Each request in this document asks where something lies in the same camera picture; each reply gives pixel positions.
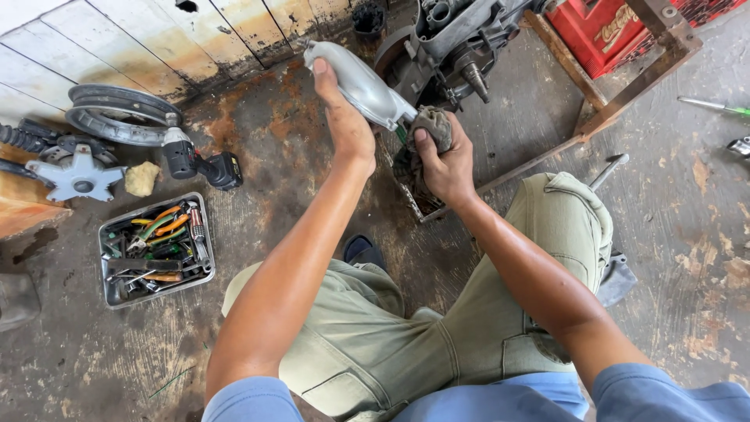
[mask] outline person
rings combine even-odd
[[[579,420],[578,377],[598,420],[749,420],[741,386],[678,387],[597,301],[612,222],[593,192],[567,173],[536,174],[501,218],[474,191],[472,144],[453,114],[442,155],[415,132],[428,188],[486,252],[453,307],[405,318],[367,237],[332,260],[375,169],[375,140],[324,59],[313,73],[331,170],[268,257],[229,284],[204,421],[301,421],[290,390],[341,421]]]

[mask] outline khaki pants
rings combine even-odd
[[[612,221],[588,186],[568,173],[536,174],[521,182],[505,219],[596,292]],[[222,313],[259,265],[232,280]],[[331,260],[279,371],[291,391],[335,420],[390,420],[443,388],[575,370],[486,255],[448,314],[431,320],[406,319],[388,274],[374,264],[358,267]]]

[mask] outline sleeve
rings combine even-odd
[[[684,389],[664,371],[642,363],[619,363],[601,371],[592,399],[599,422],[750,420],[750,396],[739,384]]]
[[[304,422],[287,385],[273,377],[235,381],[208,403],[202,422]]]

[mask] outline tool tray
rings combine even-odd
[[[141,303],[147,300],[155,299],[157,297],[162,297],[165,294],[170,294],[176,291],[184,290],[186,288],[191,288],[195,285],[208,282],[214,278],[214,275],[216,274],[216,266],[215,266],[215,261],[214,261],[214,249],[211,245],[211,236],[208,230],[209,224],[208,224],[208,216],[206,215],[206,208],[205,208],[206,204],[203,201],[203,196],[199,194],[198,192],[191,192],[189,194],[184,194],[181,197],[176,197],[171,200],[165,200],[164,202],[155,203],[154,205],[144,206],[143,208],[136,209],[133,212],[123,214],[122,216],[115,217],[114,219],[107,220],[99,227],[99,230],[97,232],[97,237],[99,240],[99,255],[101,256],[105,252],[110,252],[110,249],[104,245],[105,240],[108,239],[107,228],[110,225],[114,225],[120,222],[125,222],[131,219],[136,219],[140,217],[142,214],[147,213],[148,211],[151,211],[153,209],[170,208],[172,206],[175,206],[181,203],[183,200],[192,200],[193,202],[198,203],[200,207],[200,218],[202,219],[203,227],[205,228],[205,244],[206,244],[205,248],[206,248],[206,251],[208,252],[208,257],[211,259],[211,270],[208,272],[208,275],[202,278],[190,280],[189,282],[176,282],[173,287],[165,288],[164,290],[161,290],[156,293],[150,293],[150,294],[146,294],[145,296],[134,297],[134,298],[123,300],[120,298],[119,293],[117,292],[117,286],[107,281],[107,260],[101,258],[100,259],[101,284],[102,284],[102,289],[103,289],[104,303],[106,304],[108,308],[120,309],[126,306],[135,305],[136,303]]]

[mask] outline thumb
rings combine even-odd
[[[315,92],[326,102],[328,107],[346,100],[341,91],[338,90],[336,73],[325,59],[316,58],[312,70],[315,77]]]
[[[414,131],[414,143],[425,167],[433,168],[441,164],[440,158],[437,157],[437,146],[427,129],[417,128]]]

